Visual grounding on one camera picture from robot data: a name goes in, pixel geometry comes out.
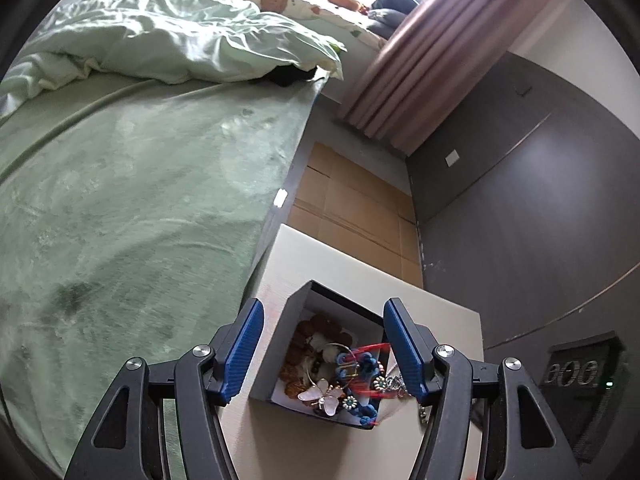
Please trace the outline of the patterned pillow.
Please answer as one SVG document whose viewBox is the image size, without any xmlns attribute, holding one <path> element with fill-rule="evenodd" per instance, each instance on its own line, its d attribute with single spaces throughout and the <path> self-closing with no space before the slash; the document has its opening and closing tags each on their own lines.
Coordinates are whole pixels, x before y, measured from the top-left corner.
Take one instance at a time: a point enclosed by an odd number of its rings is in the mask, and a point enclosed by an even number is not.
<svg viewBox="0 0 640 480">
<path fill-rule="evenodd" d="M 345 29 L 363 44 L 381 50 L 387 40 L 369 29 L 372 21 L 356 11 L 342 8 L 328 0 L 247 0 L 254 2 L 262 12 L 279 13 L 301 22 L 325 21 Z"/>
</svg>

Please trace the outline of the white wall switch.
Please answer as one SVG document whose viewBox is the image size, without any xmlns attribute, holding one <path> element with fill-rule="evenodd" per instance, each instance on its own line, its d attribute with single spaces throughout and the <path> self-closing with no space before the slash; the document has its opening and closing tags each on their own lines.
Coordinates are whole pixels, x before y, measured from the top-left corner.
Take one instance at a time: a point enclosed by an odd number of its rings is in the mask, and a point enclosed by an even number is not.
<svg viewBox="0 0 640 480">
<path fill-rule="evenodd" d="M 456 150 L 452 150 L 446 157 L 446 164 L 448 167 L 454 166 L 454 164 L 460 159 L 460 155 Z"/>
</svg>

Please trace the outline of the blue flower knot ornament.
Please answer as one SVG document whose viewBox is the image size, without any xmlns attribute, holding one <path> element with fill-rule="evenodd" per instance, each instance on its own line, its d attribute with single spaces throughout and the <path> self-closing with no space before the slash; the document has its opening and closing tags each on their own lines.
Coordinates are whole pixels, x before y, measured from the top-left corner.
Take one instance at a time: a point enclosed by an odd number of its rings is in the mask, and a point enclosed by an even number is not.
<svg viewBox="0 0 640 480">
<path fill-rule="evenodd" d="M 340 353 L 335 359 L 335 381 L 341 389 L 338 411 L 352 416 L 363 429 L 378 424 L 378 394 L 372 382 L 380 378 L 383 367 L 372 346 Z"/>
</svg>

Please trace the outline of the pink curtain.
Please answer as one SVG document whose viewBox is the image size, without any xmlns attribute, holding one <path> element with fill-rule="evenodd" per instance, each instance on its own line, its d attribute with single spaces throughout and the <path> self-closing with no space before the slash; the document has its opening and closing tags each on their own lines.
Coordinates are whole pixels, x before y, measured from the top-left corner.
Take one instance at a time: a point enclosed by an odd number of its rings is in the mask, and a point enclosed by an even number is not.
<svg viewBox="0 0 640 480">
<path fill-rule="evenodd" d="M 344 98 L 340 117 L 411 155 L 550 0 L 418 5 Z"/>
</svg>

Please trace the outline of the light green duvet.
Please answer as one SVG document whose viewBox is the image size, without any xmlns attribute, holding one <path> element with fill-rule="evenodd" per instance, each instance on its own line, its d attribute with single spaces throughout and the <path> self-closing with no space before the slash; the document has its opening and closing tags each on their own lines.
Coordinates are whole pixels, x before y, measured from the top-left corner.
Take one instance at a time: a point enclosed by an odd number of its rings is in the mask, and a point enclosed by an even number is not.
<svg viewBox="0 0 640 480">
<path fill-rule="evenodd" d="M 293 66 L 341 79 L 344 50 L 333 37 L 247 0 L 61 0 L 3 77 L 1 117 L 92 72 L 220 84 Z"/>
</svg>

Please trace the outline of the white butterfly brooch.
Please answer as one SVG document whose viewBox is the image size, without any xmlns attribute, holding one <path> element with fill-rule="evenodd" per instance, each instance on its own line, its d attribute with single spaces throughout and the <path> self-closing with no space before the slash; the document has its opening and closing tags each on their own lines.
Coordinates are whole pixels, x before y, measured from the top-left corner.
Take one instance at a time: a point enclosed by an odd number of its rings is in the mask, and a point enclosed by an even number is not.
<svg viewBox="0 0 640 480">
<path fill-rule="evenodd" d="M 326 416 L 332 417 L 337 412 L 343 393 L 340 386 L 332 386 L 326 378 L 321 378 L 308 389 L 299 393 L 297 399 L 300 402 L 317 405 Z"/>
</svg>

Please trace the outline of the flattened cardboard sheets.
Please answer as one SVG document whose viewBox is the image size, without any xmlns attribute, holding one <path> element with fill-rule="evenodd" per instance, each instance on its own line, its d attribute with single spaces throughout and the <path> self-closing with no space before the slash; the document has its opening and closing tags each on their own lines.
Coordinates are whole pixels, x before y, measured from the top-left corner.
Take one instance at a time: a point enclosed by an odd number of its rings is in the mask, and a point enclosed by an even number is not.
<svg viewBox="0 0 640 480">
<path fill-rule="evenodd" d="M 324 144 L 311 150 L 288 225 L 395 278 L 423 286 L 410 195 Z"/>
</svg>

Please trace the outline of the black garment on bed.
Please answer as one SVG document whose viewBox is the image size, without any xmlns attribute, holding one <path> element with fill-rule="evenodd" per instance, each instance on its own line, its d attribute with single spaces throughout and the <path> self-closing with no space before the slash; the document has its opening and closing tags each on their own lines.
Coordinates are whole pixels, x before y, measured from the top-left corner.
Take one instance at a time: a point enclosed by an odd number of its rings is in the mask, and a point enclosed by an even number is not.
<svg viewBox="0 0 640 480">
<path fill-rule="evenodd" d="M 316 71 L 315 67 L 311 70 L 302 70 L 295 65 L 282 65 L 270 70 L 264 76 L 251 79 L 250 83 L 270 82 L 270 84 L 276 84 L 279 87 L 289 87 L 299 81 L 313 80 L 314 76 L 316 76 Z"/>
</svg>

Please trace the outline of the black jewelry box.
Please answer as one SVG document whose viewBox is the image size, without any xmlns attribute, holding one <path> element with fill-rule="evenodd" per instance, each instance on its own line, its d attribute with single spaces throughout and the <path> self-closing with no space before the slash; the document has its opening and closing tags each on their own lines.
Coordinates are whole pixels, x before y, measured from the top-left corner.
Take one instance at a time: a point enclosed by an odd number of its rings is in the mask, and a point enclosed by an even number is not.
<svg viewBox="0 0 640 480">
<path fill-rule="evenodd" d="M 381 402 L 397 396 L 386 389 L 390 344 L 383 319 L 334 290 L 309 281 L 285 301 L 250 390 L 250 398 L 290 412 L 363 429 L 345 412 L 340 413 L 337 409 L 334 416 L 326 416 L 317 405 L 300 402 L 297 395 L 321 378 L 337 386 L 336 357 L 365 346 L 373 347 L 383 367 L 382 376 L 372 382 L 378 394 L 379 424 Z"/>
</svg>

